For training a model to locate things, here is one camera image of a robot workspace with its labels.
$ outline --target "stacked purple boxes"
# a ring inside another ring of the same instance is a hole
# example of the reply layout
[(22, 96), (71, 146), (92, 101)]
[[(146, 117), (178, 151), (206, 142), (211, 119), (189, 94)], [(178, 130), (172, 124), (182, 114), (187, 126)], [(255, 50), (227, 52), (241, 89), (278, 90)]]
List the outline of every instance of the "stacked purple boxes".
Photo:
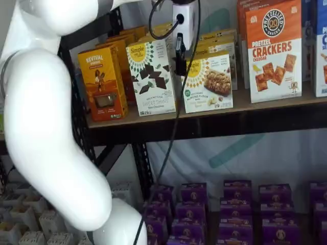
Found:
[(226, 180), (223, 189), (217, 245), (253, 244), (251, 181)]

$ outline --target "cracker image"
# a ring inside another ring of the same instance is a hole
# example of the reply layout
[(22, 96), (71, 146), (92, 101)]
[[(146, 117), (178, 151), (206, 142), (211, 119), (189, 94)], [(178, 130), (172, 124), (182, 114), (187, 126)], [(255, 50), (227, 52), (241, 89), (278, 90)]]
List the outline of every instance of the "cracker image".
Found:
[(280, 66), (276, 67), (275, 77), (271, 81), (277, 85), (280, 85), (283, 81), (286, 70)]
[(274, 66), (272, 62), (265, 64), (262, 69), (264, 70), (264, 78), (266, 81), (272, 80), (275, 78)]
[(256, 75), (255, 81), (258, 92), (268, 89), (267, 81), (265, 80), (263, 74)]
[(284, 65), (285, 70), (289, 72), (293, 72), (295, 61), (296, 61), (296, 56), (288, 54), (286, 56), (285, 65)]

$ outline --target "yellow box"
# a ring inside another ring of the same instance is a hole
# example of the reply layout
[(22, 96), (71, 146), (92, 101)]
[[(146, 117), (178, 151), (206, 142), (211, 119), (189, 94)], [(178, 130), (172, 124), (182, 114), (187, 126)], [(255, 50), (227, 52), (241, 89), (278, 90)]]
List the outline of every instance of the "yellow box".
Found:
[(127, 101), (115, 44), (78, 54), (94, 121), (123, 118)]

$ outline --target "product box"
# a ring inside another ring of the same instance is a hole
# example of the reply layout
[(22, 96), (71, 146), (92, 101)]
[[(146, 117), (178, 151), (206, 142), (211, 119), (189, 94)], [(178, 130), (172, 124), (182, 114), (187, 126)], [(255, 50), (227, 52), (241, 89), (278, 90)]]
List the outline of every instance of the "product box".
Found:
[(55, 232), (48, 240), (48, 245), (75, 245), (73, 235), (70, 233)]
[(271, 218), (262, 220), (264, 245), (301, 244), (300, 228), (292, 218)]
[(219, 235), (253, 240), (252, 217), (221, 217)]
[(163, 215), (147, 215), (145, 224), (149, 236), (154, 236), (160, 244), (164, 244), (168, 239), (166, 217)]
[(94, 121), (120, 119), (128, 107), (116, 46), (78, 54)]
[(65, 232), (66, 227), (62, 217), (54, 210), (43, 212), (39, 219), (45, 238), (48, 240), (52, 234)]
[(202, 220), (190, 218), (174, 219), (172, 224), (172, 235), (197, 238), (205, 243), (205, 232)]
[(314, 91), (317, 97), (327, 95), (327, 5), (325, 0), (312, 0), (314, 13)]
[(261, 202), (292, 201), (292, 190), (289, 184), (260, 185), (259, 197)]
[(38, 231), (35, 214), (31, 207), (16, 206), (10, 210), (11, 221), (23, 226), (27, 226), (30, 231)]
[(228, 51), (195, 56), (183, 97), (186, 113), (233, 107)]
[(187, 236), (170, 236), (167, 245), (204, 245), (203, 241), (199, 238)]
[(230, 64), (230, 78), (231, 87), (233, 90), (237, 90), (237, 69), (236, 69), (236, 55), (235, 55), (235, 44), (232, 35), (228, 35), (226, 39), (209, 39), (200, 45), (198, 45), (195, 55), (212, 54), (220, 51), (227, 50), (229, 53), (229, 64)]
[(169, 47), (165, 40), (150, 40), (126, 48), (140, 116), (176, 111)]
[(251, 102), (301, 96), (301, 1), (271, 4), (245, 15)]
[(262, 217), (293, 217), (293, 202), (288, 203), (261, 203), (260, 212)]
[(220, 214), (223, 216), (239, 217), (252, 215), (251, 202), (238, 199), (220, 199)]
[(250, 180), (225, 180), (224, 197), (252, 201), (252, 183)]
[(21, 239), (21, 232), (18, 224), (1, 222), (0, 237), (3, 244), (18, 245)]
[(28, 231), (19, 240), (19, 245), (46, 245), (43, 232)]
[(102, 47), (113, 46), (113, 45), (117, 47), (117, 51), (118, 51), (117, 55), (119, 60), (119, 66), (121, 68), (126, 100), (127, 102), (133, 104), (136, 102), (136, 100), (135, 100), (133, 83), (131, 79), (131, 72), (129, 70), (127, 53), (126, 53), (126, 40), (120, 39), (116, 41), (107, 41), (105, 43), (96, 45), (96, 48), (102, 48)]

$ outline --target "teal stripe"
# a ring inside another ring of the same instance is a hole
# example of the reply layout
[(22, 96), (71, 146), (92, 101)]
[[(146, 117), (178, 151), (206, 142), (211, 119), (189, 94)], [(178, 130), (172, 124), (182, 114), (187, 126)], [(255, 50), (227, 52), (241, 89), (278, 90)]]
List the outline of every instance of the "teal stripe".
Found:
[(223, 150), (218, 155), (214, 156), (209, 160), (209, 165), (211, 168), (217, 168), (226, 162), (230, 161), (237, 155), (243, 153), (256, 143), (258, 143), (265, 134), (254, 134), (254, 135), (246, 135), (242, 139), (238, 140), (225, 150)]

